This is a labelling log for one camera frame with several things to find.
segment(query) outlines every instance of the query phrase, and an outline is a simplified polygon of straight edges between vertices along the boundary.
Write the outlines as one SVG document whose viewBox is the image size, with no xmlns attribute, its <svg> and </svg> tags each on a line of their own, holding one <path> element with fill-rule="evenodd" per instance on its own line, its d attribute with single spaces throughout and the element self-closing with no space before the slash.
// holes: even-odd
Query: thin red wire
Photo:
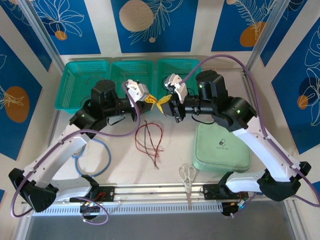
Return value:
<svg viewBox="0 0 320 240">
<path fill-rule="evenodd" d="M 153 141 L 152 141 L 152 137 L 151 137 L 151 133 L 150 133 L 150 131 L 149 131 L 149 129 L 148 129 L 148 126 L 149 126 L 149 125 L 157 126 L 157 127 L 160 129 L 160 131 L 161 131 L 160 139 L 159 139 L 159 142 L 158 142 L 156 148 L 154 147 L 154 144 L 153 144 Z M 148 149 L 148 150 L 155 151 L 154 154 L 149 153 L 149 152 L 146 152 L 146 151 L 143 151 L 143 150 L 139 149 L 139 147 L 138 147 L 138 144 L 139 144 L 140 146 L 146 148 L 146 146 L 145 146 L 144 144 L 140 143 L 140 142 L 138 141 L 138 139 L 137 139 L 137 134 L 138 134 L 139 130 L 140 130 L 141 128 L 143 128 L 143 127 L 147 127 L 147 131 L 148 131 L 148 134 L 149 134 L 149 140 L 150 140 L 150 143 L 151 143 L 151 145 L 152 145 L 152 147 L 153 147 L 153 148 L 147 147 L 147 149 Z M 154 123 L 154 122 L 149 122 L 149 123 L 147 123 L 147 124 L 141 125 L 141 126 L 136 130 L 135 135 L 134 135 L 135 147 L 136 147 L 136 149 L 137 149 L 138 151 L 144 153 L 144 154 L 149 154 L 150 156 L 154 157 L 153 163 L 154 163 L 155 166 L 157 166 L 157 157 L 159 157 L 159 153 L 158 153 L 158 152 L 163 152 L 163 151 L 164 151 L 164 150 L 159 149 L 159 146 L 160 146 L 160 143 L 161 143 L 161 141 L 162 141 L 162 138 L 163 138 L 163 129 L 162 129 L 162 127 L 161 127 L 159 124 Z"/>
</svg>

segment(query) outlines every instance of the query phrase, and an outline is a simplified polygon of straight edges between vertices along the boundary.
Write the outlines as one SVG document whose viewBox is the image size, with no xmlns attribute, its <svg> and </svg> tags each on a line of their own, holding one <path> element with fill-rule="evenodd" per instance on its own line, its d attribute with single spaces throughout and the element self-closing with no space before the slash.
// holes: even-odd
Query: green cushion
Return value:
<svg viewBox="0 0 320 240">
<path fill-rule="evenodd" d="M 193 165 L 202 171 L 244 172 L 251 165 L 251 150 L 224 127 L 200 123 L 195 133 Z"/>
</svg>

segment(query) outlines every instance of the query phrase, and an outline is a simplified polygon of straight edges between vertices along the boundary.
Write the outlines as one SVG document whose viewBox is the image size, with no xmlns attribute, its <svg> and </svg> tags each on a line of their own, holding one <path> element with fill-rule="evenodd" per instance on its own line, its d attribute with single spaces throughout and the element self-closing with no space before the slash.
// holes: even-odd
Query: beige circle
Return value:
<svg viewBox="0 0 320 240">
<path fill-rule="evenodd" d="M 146 30 L 154 22 L 151 8 L 141 0 L 126 2 L 120 9 L 119 17 L 124 28 L 131 32 Z"/>
<path fill-rule="evenodd" d="M 156 41 L 156 39 L 155 39 L 154 37 L 150 37 L 150 38 L 149 38 L 149 42 L 150 42 L 150 43 L 153 44 L 155 41 Z"/>
<path fill-rule="evenodd" d="M 8 0 L 8 1 L 15 4 L 15 5 L 19 4 L 18 0 Z"/>
<path fill-rule="evenodd" d="M 226 0 L 226 3 L 229 5 L 235 4 L 237 0 Z"/>
</svg>

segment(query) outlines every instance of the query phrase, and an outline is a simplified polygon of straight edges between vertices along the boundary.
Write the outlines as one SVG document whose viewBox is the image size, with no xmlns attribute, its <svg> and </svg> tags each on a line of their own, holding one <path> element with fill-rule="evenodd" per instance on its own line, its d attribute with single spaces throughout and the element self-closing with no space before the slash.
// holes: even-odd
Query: metal grate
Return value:
<svg viewBox="0 0 320 240">
<path fill-rule="evenodd" d="M 188 208 L 187 203 L 118 204 L 103 205 L 103 207 L 110 215 L 221 213 L 223 211 L 220 202 L 194 203 L 191 209 Z M 79 214 L 79 205 L 56 205 L 49 207 L 43 212 L 35 212 L 33 216 L 75 216 Z"/>
</svg>

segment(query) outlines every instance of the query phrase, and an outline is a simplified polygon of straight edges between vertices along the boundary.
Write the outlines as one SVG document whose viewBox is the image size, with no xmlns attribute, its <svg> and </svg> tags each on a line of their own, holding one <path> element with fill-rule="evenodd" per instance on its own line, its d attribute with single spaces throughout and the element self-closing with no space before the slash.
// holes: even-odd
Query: teal plastic basket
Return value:
<svg viewBox="0 0 320 240">
<path fill-rule="evenodd" d="M 108 78 L 109 63 L 100 61 L 71 61 L 65 65 L 54 107 L 75 114 L 90 99 L 91 89 Z"/>
<path fill-rule="evenodd" d="M 191 72 L 191 70 L 199 63 L 197 59 L 174 59 L 163 58 L 159 59 L 156 64 L 156 84 L 155 84 L 155 97 L 160 100 L 163 96 L 167 95 L 168 91 L 164 85 L 166 78 L 171 74 L 178 74 L 182 79 Z M 186 81 L 186 87 L 191 95 L 197 95 L 196 75 L 201 72 L 199 67 L 195 73 Z"/>
<path fill-rule="evenodd" d="M 119 98 L 126 97 L 121 84 L 129 79 L 145 84 L 150 94 L 154 95 L 155 64 L 146 60 L 115 61 L 110 65 L 109 79 L 115 83 L 115 91 Z"/>
</svg>

